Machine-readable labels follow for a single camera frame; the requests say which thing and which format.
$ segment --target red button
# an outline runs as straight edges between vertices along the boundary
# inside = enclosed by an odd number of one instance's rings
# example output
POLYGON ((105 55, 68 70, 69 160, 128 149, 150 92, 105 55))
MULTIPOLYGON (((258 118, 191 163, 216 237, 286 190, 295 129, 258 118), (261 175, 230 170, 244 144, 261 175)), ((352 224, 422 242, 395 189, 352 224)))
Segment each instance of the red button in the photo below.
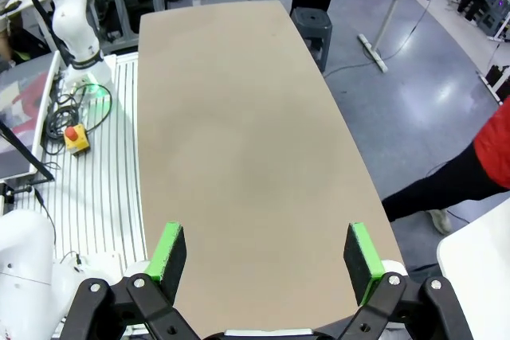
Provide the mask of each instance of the red button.
POLYGON ((64 134, 71 141, 76 141, 78 139, 78 133, 74 127, 66 127, 64 134))

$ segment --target brown tabletop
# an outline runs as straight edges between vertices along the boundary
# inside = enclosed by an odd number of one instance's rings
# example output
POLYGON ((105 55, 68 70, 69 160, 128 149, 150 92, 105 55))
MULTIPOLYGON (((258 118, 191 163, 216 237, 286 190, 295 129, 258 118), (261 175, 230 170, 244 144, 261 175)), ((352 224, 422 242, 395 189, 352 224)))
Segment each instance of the brown tabletop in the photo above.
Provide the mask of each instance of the brown tabletop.
POLYGON ((184 227, 175 306, 201 336, 352 315, 347 225, 400 253, 342 115, 279 2, 143 16, 138 146, 149 256, 184 227))

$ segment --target grooved metal surface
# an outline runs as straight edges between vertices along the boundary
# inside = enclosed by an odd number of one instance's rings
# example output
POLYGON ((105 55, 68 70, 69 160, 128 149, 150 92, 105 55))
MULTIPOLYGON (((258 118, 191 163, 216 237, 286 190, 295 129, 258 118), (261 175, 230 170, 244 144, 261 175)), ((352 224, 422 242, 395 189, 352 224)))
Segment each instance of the grooved metal surface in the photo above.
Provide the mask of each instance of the grooved metal surface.
MULTIPOLYGON (((74 157, 67 151, 44 154, 55 182, 36 186, 55 224, 55 257, 118 252, 124 267, 147 258, 140 208, 136 141, 138 53, 117 57, 112 110, 88 134, 91 150, 74 157)), ((84 109, 86 127, 93 127, 109 108, 110 98, 97 92, 84 109)), ((49 144, 54 152, 59 145, 49 144)), ((33 193, 20 194, 16 208, 41 211, 33 193)))

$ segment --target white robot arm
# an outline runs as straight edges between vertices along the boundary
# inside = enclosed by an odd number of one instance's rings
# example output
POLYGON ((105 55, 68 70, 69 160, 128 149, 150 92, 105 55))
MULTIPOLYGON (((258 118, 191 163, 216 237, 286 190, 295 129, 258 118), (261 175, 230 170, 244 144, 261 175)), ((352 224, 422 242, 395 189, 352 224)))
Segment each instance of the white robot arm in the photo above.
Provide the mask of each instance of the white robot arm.
POLYGON ((93 82, 106 85, 111 71, 103 60, 99 41, 85 15, 87 0, 53 0, 53 32, 67 46, 73 61, 67 82, 93 82))

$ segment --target black pole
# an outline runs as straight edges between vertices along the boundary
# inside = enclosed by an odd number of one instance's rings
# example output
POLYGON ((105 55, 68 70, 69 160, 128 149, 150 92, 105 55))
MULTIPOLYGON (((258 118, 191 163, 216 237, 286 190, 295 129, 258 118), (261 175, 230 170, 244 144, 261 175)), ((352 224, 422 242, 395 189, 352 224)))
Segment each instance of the black pole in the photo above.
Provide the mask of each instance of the black pole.
POLYGON ((42 175, 45 176, 46 181, 50 182, 55 179, 53 174, 45 168, 44 164, 39 161, 28 148, 23 145, 22 141, 7 127, 0 119, 0 132, 3 134, 8 143, 15 147, 42 175))

